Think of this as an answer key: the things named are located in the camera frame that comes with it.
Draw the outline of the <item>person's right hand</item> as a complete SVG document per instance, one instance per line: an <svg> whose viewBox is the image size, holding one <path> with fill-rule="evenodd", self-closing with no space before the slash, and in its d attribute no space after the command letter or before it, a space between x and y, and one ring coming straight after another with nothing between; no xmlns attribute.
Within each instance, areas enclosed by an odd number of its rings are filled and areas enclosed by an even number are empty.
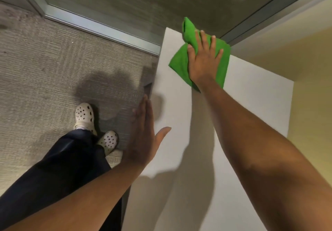
<svg viewBox="0 0 332 231"><path fill-rule="evenodd" d="M218 67L215 67L216 37L210 40L210 55L207 56L201 51L201 31L195 31L197 41L197 52L195 62L188 62L189 77L195 85L199 86L205 80L215 80Z"/></svg>

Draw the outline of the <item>person's left hand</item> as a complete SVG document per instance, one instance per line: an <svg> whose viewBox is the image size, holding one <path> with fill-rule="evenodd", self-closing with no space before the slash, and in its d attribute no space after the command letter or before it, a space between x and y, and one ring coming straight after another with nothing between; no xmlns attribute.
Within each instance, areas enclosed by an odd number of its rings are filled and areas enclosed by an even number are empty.
<svg viewBox="0 0 332 231"><path fill-rule="evenodd" d="M155 157L160 145L155 144L154 113L147 95L132 111L130 138L121 162L146 167Z"/></svg>

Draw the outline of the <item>green microfiber cloth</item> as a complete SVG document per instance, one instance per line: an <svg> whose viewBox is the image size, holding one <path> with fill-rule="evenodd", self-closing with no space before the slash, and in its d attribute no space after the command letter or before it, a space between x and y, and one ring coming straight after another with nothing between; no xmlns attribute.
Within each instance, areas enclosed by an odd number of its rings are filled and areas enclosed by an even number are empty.
<svg viewBox="0 0 332 231"><path fill-rule="evenodd" d="M186 82L194 90L200 92L196 84L192 82L192 80L190 79L188 73L189 60L188 60L187 49L188 45L190 44L194 48L195 53L197 53L197 40L195 36L196 30L197 29L195 25L190 21L190 19L188 17L185 17L182 22L182 35L185 44L182 45L181 48L175 53L175 55L173 56L173 58L169 63L169 67L172 70L174 70L180 76L180 78L184 80L184 82ZM215 54L217 55L220 50L223 50L223 55L218 65L218 70L215 79L218 85L221 88L223 88L230 59L231 47L225 41L216 38Z"/></svg>

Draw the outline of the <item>person's right forearm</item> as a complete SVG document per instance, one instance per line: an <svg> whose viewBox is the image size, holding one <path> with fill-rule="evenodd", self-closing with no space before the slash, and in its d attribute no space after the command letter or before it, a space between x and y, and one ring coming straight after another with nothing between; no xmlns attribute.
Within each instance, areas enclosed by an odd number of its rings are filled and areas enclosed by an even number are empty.
<svg viewBox="0 0 332 231"><path fill-rule="evenodd" d="M332 231L332 187L282 134L212 77L195 78L221 147L268 231Z"/></svg>

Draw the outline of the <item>person's left forearm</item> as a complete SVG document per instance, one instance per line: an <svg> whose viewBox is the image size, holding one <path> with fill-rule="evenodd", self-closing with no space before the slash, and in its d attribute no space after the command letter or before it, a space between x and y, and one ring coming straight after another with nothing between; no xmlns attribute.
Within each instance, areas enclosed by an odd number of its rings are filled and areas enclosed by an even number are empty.
<svg viewBox="0 0 332 231"><path fill-rule="evenodd" d="M60 201L5 231L99 231L147 162L125 159Z"/></svg>

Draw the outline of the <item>white perforated clog shoe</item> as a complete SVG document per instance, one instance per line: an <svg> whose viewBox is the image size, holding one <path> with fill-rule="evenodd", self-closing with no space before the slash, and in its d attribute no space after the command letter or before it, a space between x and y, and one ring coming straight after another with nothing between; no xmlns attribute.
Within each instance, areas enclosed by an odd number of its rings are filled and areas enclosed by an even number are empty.
<svg viewBox="0 0 332 231"><path fill-rule="evenodd" d="M74 130L83 129L91 132L97 136L97 131L94 124L94 112L89 103L81 103L75 110L75 125Z"/></svg>
<svg viewBox="0 0 332 231"><path fill-rule="evenodd" d="M99 139L97 145L101 146L104 149L105 156L108 156L117 148L118 143L118 134L114 131L108 131Z"/></svg>

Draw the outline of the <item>glass partition panel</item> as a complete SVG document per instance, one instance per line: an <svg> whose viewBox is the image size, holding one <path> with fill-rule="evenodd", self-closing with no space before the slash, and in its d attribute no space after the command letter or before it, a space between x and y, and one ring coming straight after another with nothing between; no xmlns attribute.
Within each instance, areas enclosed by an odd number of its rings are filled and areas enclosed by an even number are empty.
<svg viewBox="0 0 332 231"><path fill-rule="evenodd" d="M223 36L271 0L45 0L49 5L103 23L155 44L166 27L181 32L188 17Z"/></svg>

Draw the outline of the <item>dark navy trousers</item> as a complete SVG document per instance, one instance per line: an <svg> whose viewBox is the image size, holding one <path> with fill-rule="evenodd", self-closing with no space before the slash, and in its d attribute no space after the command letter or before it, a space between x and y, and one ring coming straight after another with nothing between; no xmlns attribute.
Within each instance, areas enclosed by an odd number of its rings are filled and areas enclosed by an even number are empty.
<svg viewBox="0 0 332 231"><path fill-rule="evenodd" d="M97 136L83 129L59 138L0 196L0 231L60 201L111 170ZM122 199L99 231L121 231Z"/></svg>

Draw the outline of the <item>aluminium partition frame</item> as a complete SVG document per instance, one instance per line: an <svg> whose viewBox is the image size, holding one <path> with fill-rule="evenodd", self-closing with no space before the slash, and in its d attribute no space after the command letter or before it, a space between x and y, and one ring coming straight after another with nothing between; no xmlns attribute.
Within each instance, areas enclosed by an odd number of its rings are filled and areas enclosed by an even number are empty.
<svg viewBox="0 0 332 231"><path fill-rule="evenodd" d="M46 0L0 0L15 7L30 11L42 18L85 31L89 34L134 48L153 56L160 55L161 46L145 39L115 29L106 24L78 15L49 4Z"/></svg>

